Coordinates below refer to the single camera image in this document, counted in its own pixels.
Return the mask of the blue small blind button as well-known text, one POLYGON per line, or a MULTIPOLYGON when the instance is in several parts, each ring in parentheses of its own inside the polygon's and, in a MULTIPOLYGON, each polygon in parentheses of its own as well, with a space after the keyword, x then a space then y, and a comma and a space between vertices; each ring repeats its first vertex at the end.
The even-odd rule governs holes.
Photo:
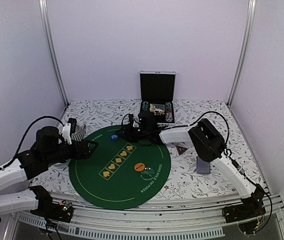
POLYGON ((110 139, 112 141, 117 141, 119 139, 119 136, 117 134, 113 134, 113 135, 110 136, 110 139))

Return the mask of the orange big blind button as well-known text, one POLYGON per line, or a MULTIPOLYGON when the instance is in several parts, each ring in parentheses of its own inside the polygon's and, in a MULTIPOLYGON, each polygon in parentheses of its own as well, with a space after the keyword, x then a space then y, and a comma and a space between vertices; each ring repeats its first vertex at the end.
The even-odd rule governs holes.
POLYGON ((135 166, 134 166, 134 170, 136 171, 136 172, 142 172, 142 171, 144 171, 145 170, 145 164, 144 163, 141 163, 141 162, 139 162, 139 163, 137 163, 135 166))

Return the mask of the long mixed chip row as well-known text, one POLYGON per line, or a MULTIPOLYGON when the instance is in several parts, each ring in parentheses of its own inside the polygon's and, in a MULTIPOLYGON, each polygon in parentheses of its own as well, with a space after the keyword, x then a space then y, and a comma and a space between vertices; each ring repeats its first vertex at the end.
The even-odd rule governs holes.
POLYGON ((165 103, 165 121, 168 123, 172 123, 174 121, 173 105, 170 101, 165 103))

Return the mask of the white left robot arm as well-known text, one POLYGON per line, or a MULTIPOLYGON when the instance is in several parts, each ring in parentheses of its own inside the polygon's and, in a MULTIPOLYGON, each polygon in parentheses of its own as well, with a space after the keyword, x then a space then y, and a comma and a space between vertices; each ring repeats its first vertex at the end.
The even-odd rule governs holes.
MULTIPOLYGON (((70 134, 70 124, 63 128, 62 133, 53 126, 38 130, 31 149, 18 152, 9 162, 0 166, 0 191, 35 178, 48 171, 52 165, 65 163, 68 160, 89 159, 97 149, 98 142, 72 140, 70 134)), ((74 209, 65 200, 54 203, 52 196, 40 185, 0 195, 0 216, 20 211, 30 211, 31 214, 46 220, 69 223, 74 209)))

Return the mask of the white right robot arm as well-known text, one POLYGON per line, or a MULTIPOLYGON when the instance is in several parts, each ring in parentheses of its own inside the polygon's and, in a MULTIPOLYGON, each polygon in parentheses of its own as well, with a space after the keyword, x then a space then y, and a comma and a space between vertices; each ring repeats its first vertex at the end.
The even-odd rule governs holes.
POLYGON ((155 145, 185 143, 194 146, 198 157, 217 167, 237 190, 242 205, 240 214, 251 218, 263 206, 264 189, 252 182, 244 169, 231 157, 232 152, 227 147, 227 138, 203 115, 189 125, 158 126, 155 117, 149 111, 138 115, 139 121, 132 114, 127 114, 129 122, 121 124, 116 134, 131 143, 148 140, 155 145))

